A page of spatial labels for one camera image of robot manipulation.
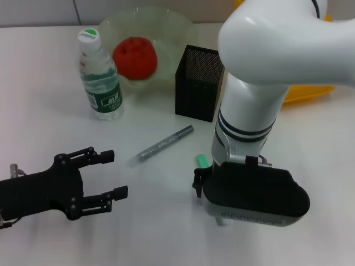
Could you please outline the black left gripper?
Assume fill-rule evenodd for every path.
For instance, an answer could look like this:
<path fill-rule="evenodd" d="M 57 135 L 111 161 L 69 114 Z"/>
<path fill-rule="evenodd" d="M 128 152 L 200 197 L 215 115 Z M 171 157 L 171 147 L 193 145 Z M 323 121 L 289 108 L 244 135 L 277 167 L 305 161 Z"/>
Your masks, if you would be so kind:
<path fill-rule="evenodd" d="M 88 147 L 54 158 L 52 166 L 38 173 L 1 181 L 1 216 L 5 221 L 59 210 L 74 221 L 112 211 L 114 201 L 128 197 L 128 186 L 83 198 L 78 168 L 114 162 L 113 150 L 97 153 Z"/>

